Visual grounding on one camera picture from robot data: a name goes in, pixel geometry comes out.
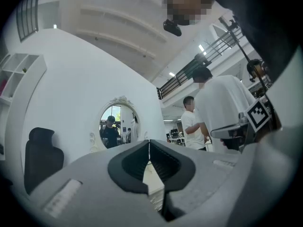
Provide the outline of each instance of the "black chair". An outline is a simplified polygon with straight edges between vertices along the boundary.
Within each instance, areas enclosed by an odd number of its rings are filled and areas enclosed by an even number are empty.
[[[30,194],[42,181],[63,167],[64,154],[52,145],[53,130],[34,128],[25,150],[24,187]]]

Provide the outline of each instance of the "mirror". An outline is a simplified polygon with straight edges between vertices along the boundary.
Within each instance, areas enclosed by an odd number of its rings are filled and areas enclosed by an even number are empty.
[[[99,133],[106,148],[136,142],[139,123],[135,112],[126,105],[110,106],[100,119]]]

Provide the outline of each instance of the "ceiling light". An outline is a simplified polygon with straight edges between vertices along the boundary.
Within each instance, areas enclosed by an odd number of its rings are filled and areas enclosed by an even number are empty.
[[[200,50],[203,52],[204,51],[204,48],[203,48],[203,46],[202,45],[199,45],[199,48],[200,48]]]

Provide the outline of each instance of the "black railing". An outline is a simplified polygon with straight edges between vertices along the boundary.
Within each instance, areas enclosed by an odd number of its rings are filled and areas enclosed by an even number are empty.
[[[244,37],[240,27],[233,30],[234,35],[239,41]],[[232,38],[230,32],[226,32],[212,44],[210,44],[203,52],[197,54],[195,58],[187,64],[181,71],[179,71],[172,79],[165,83],[161,88],[157,88],[158,98],[163,99],[176,88],[187,82],[192,78],[193,71],[198,66],[208,66],[227,49],[236,45],[235,40]]]
[[[38,28],[38,0],[22,0],[17,5],[17,30],[20,41],[36,33]]]

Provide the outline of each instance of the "computer monitor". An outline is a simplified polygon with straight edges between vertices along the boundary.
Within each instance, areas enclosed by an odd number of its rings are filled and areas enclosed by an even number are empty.
[[[178,129],[173,129],[173,130],[171,130],[170,132],[171,132],[171,134],[173,134],[173,133],[178,133]]]

